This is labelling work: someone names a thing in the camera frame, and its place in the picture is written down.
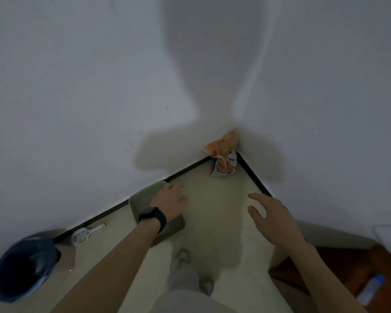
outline black watch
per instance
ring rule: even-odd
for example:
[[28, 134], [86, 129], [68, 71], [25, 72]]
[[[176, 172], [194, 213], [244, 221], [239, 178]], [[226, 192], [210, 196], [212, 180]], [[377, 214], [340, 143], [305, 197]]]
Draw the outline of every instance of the black watch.
[[143, 219], [152, 218], [156, 218], [161, 223], [161, 228], [159, 229], [158, 234], [161, 233], [165, 225], [167, 225], [167, 218], [165, 217], [165, 214], [163, 214], [162, 211], [157, 207], [149, 207], [147, 209], [144, 209], [139, 215], [139, 222]]

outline snack wrapper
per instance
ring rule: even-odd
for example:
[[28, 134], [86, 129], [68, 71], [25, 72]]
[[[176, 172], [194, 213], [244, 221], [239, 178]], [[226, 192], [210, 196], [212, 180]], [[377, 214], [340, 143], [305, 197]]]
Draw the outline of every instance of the snack wrapper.
[[214, 159], [212, 177], [229, 176], [236, 170], [238, 154], [238, 131], [234, 130], [204, 147], [204, 151]]

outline wooden cabinet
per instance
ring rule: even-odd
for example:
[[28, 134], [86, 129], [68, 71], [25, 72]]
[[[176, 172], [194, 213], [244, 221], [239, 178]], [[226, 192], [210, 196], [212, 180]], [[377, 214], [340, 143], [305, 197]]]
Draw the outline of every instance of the wooden cabinet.
[[[369, 313], [391, 313], [391, 255], [377, 245], [371, 250], [317, 247], [326, 265], [346, 288], [357, 296], [369, 279], [382, 274], [386, 282], [365, 309]], [[269, 274], [294, 313], [317, 312], [297, 268], [290, 258], [271, 268]]]

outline plastic bottle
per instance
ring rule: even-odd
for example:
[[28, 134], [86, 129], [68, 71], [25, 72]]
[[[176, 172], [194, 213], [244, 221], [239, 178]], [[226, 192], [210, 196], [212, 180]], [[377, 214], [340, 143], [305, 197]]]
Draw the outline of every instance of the plastic bottle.
[[368, 306], [378, 289], [385, 283], [383, 275], [377, 273], [365, 285], [361, 293], [356, 297], [363, 306]]

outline blue cap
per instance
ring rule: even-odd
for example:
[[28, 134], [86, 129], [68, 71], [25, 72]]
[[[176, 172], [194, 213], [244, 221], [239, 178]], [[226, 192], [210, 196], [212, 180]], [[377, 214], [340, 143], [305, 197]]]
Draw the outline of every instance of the blue cap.
[[376, 281], [378, 281], [381, 285], [383, 285], [385, 283], [385, 278], [383, 275], [377, 273], [375, 276], [374, 276], [374, 279]]

